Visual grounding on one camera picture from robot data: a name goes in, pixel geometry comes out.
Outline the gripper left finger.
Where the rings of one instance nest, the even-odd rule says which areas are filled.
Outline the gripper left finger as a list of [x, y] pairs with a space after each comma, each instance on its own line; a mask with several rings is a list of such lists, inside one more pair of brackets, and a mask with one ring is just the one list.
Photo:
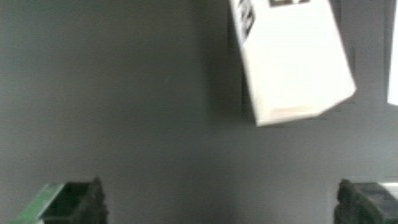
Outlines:
[[48, 183], [11, 224], [109, 224], [100, 178], [87, 182]]

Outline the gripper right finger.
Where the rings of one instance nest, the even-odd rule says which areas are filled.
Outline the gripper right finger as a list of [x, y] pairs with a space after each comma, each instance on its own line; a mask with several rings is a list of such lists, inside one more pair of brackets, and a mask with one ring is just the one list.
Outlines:
[[341, 180], [334, 224], [398, 224], [398, 182]]

